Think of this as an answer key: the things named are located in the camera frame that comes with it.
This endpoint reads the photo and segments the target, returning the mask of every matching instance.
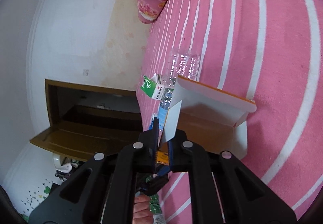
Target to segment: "green and white box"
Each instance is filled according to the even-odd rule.
[[[154,74],[149,79],[146,75],[143,76],[143,85],[140,87],[146,95],[151,99],[160,100],[164,93],[164,84],[161,75]]]

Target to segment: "pink flowered blanket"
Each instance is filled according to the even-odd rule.
[[[162,73],[172,48],[190,50],[202,55],[201,83],[255,100],[242,162],[299,218],[323,185],[322,41],[323,0],[168,0],[142,74]],[[137,98],[146,130],[159,102]],[[192,223],[187,173],[159,198],[168,224]]]

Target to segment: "human hand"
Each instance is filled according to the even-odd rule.
[[[154,217],[149,209],[150,197],[140,195],[135,198],[133,206],[132,224],[153,224]]]

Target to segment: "white cardboard box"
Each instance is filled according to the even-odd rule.
[[[247,154],[246,118],[255,111],[256,104],[250,100],[179,76],[159,149],[167,151],[165,143],[178,128],[206,151],[228,150],[242,159]]]

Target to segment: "white stripe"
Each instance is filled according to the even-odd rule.
[[[184,0],[182,0],[182,3],[180,4],[180,13],[178,14],[178,21],[177,21],[177,25],[176,25],[176,28],[175,28],[175,34],[174,34],[172,48],[174,48],[174,44],[175,44],[175,38],[176,38],[176,34],[177,34],[178,24],[180,23],[180,16],[181,16],[181,9],[182,9],[182,6],[183,6],[183,2],[184,2]]]
[[[210,33],[211,22],[212,22],[213,3],[214,3],[214,0],[210,0],[209,16],[208,16],[206,31],[205,31],[204,40],[203,40],[200,68],[199,68],[199,73],[197,75],[198,81],[200,80],[203,60],[204,60],[204,56],[205,56],[205,52],[206,52],[206,48],[207,48],[207,42],[209,39],[209,33]]]
[[[184,209],[187,208],[188,205],[190,205],[191,203],[191,198],[189,198],[183,205],[181,205],[181,207],[175,211],[174,214],[172,214],[167,220],[166,223],[171,221],[174,217],[176,217],[177,215],[179,215]]]
[[[157,41],[159,40],[160,29],[161,29],[161,24],[158,24],[158,25],[159,25],[158,35],[156,35],[157,36]],[[157,52],[157,50],[155,51],[156,45],[157,45],[157,43],[154,44],[154,48],[153,48],[152,53],[151,53],[152,55],[155,55],[154,59],[156,59],[156,52]],[[155,67],[154,59],[151,61],[151,65],[150,65],[150,68],[149,68],[149,73],[147,75],[150,75],[151,72],[153,71],[153,68]]]
[[[178,48],[180,48],[181,42],[183,40],[184,32],[185,32],[186,25],[187,25],[188,15],[190,13],[190,6],[191,6],[191,0],[188,1],[187,14],[186,14],[186,18],[185,18],[185,21],[184,21],[184,26],[183,26],[183,29],[182,29],[182,33],[181,33],[181,36],[180,36],[180,44],[178,45]]]
[[[292,206],[292,210],[297,209],[300,205],[303,204],[314,192],[315,190],[322,184],[323,175],[316,181],[316,183],[311,187],[311,189],[294,205]]]
[[[172,193],[172,191],[174,190],[174,188],[177,186],[178,182],[180,181],[180,179],[185,175],[186,172],[182,172],[180,173],[180,175],[177,177],[177,179],[175,180],[175,182],[173,183],[173,185],[171,186],[171,188],[169,189],[169,191],[166,193],[164,199],[161,201],[160,203],[160,207],[162,207],[165,203],[165,200],[169,197],[169,195]]]
[[[218,89],[222,89],[225,78],[227,77],[228,72],[228,66],[230,61],[230,54],[232,49],[232,42],[233,42],[233,30],[235,28],[235,6],[236,6],[236,0],[232,0],[231,2],[231,17],[230,17],[230,25],[229,25],[229,32],[228,32],[228,38],[227,38],[227,46],[225,48],[224,53],[224,59],[222,64],[222,70],[220,75],[220,80],[218,84]]]
[[[170,15],[170,17],[169,17],[169,23],[170,23],[170,19],[172,18],[172,10],[171,10],[171,15]],[[163,61],[163,64],[162,64],[162,68],[161,68],[161,71],[160,71],[160,73],[162,74],[163,73],[163,71],[164,71],[164,66],[165,66],[165,62],[166,62],[166,56],[168,56],[169,57],[169,54],[167,54],[167,49],[168,49],[168,45],[169,45],[169,40],[170,40],[170,35],[168,35],[168,40],[167,40],[167,44],[166,44],[166,51],[165,51],[165,55],[164,55],[164,61]]]
[[[302,101],[302,105],[299,109],[298,116],[295,124],[283,146],[278,157],[275,159],[273,164],[270,166],[266,174],[263,176],[262,181],[268,184],[273,177],[282,168],[292,151],[294,150],[299,138],[301,137],[308,117],[311,113],[316,90],[319,83],[320,74],[320,62],[321,62],[321,42],[320,42],[320,28],[316,8],[313,0],[305,0],[305,5],[308,12],[309,27],[311,35],[311,53],[307,84],[305,93]]]
[[[198,0],[197,8],[196,8],[196,11],[195,11],[195,18],[194,18],[194,23],[193,23],[193,31],[192,31],[192,36],[191,36],[191,45],[190,45],[190,47],[188,49],[189,52],[192,50],[192,47],[193,47],[193,39],[194,39],[194,35],[195,35],[196,23],[197,23],[197,19],[199,17],[199,11],[200,11],[200,1],[201,0]]]
[[[167,3],[167,9],[166,9],[166,17],[165,17],[165,25],[164,25],[164,29],[163,29],[163,34],[162,34],[162,38],[160,39],[160,42],[159,42],[159,49],[158,49],[158,54],[157,54],[157,61],[156,61],[156,65],[158,65],[159,67],[159,64],[160,64],[160,60],[161,60],[161,56],[163,54],[163,51],[165,49],[165,41],[166,41],[166,38],[167,38],[167,32],[168,32],[168,27],[169,27],[169,23],[170,23],[170,19],[167,20],[167,15],[168,15],[168,9],[170,7],[170,2]],[[161,49],[161,44],[163,42],[163,38],[164,38],[164,32],[165,32],[165,27],[166,27],[166,23],[168,22],[168,25],[167,25],[167,30],[166,30],[166,35],[165,35],[165,39],[164,39],[164,45],[163,45],[163,48],[162,48],[162,52],[160,53],[160,49]]]
[[[264,46],[266,39],[266,27],[267,27],[267,4],[266,0],[259,0],[259,26],[258,26],[258,38],[254,68],[252,69],[251,79],[247,91],[246,98],[252,100],[255,96],[261,66],[264,59]]]

